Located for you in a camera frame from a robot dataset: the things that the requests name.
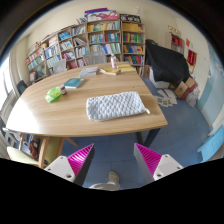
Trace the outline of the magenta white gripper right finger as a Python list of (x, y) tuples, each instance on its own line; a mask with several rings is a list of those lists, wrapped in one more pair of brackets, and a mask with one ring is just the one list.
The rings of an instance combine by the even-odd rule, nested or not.
[(160, 155), (138, 143), (134, 144), (134, 156), (145, 183), (152, 183), (183, 168), (169, 154)]

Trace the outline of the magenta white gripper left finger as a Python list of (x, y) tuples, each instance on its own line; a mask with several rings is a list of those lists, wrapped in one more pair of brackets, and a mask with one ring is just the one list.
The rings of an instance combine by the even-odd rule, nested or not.
[(68, 157), (59, 156), (45, 168), (45, 171), (82, 186), (94, 154), (95, 147), (93, 144), (90, 144)]

